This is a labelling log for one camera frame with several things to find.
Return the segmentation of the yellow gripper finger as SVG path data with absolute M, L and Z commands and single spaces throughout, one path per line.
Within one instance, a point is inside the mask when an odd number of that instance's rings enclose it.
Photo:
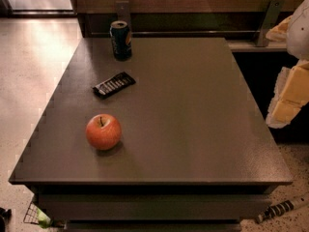
M 289 38 L 292 16 L 288 16 L 269 29 L 266 38 L 272 42 L 286 42 Z
M 309 62 L 298 61 L 291 69 L 283 67 L 277 76 L 266 123 L 270 128 L 289 125 L 309 102 Z

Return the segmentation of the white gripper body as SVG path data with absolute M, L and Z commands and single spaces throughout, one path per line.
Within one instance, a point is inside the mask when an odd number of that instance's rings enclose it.
M 299 60 L 309 60 L 309 0 L 304 0 L 291 17 L 287 50 Z

